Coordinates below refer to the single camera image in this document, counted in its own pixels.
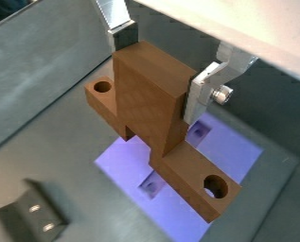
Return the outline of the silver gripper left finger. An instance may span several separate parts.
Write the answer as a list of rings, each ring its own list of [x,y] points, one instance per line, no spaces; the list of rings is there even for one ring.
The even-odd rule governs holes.
[[[138,25],[130,19],[125,0],[96,0],[105,20],[109,44],[116,52],[138,42]]]

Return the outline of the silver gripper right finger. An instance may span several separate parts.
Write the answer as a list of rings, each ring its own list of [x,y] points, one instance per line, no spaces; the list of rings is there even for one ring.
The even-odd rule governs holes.
[[[223,105],[229,100],[233,89],[225,83],[243,75],[259,58],[235,45],[221,42],[217,59],[189,83],[184,108],[184,120],[189,125],[196,122],[213,101]]]

